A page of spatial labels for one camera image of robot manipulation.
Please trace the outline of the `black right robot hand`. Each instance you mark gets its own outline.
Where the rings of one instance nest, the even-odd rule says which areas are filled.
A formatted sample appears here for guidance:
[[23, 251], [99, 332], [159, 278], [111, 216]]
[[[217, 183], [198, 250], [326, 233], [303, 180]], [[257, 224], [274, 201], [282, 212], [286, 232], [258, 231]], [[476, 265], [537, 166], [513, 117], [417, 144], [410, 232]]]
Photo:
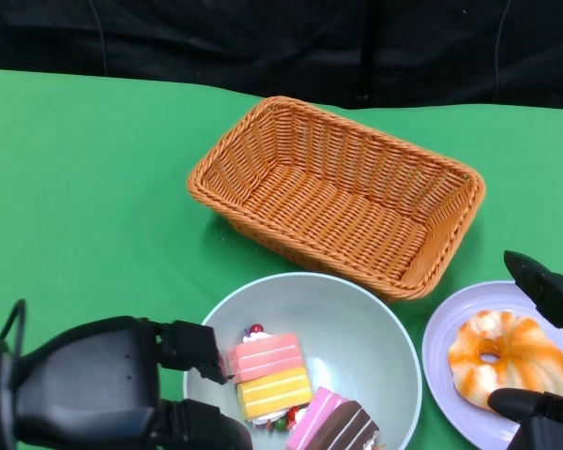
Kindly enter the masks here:
[[[540, 315], [563, 330], [563, 275], [519, 252], [504, 252], [517, 287]], [[563, 397], [548, 392], [501, 388], [489, 396], [496, 413], [519, 425], [509, 449], [563, 449]]]

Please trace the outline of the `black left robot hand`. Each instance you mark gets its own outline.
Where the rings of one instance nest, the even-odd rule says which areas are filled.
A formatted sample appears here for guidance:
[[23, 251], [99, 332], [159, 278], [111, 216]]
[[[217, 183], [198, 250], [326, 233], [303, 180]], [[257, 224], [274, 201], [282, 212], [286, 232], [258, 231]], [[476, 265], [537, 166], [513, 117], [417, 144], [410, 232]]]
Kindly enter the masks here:
[[50, 449], [250, 449], [215, 406], [160, 396], [160, 368], [229, 381], [211, 327], [129, 316], [70, 329], [23, 357], [15, 435]]

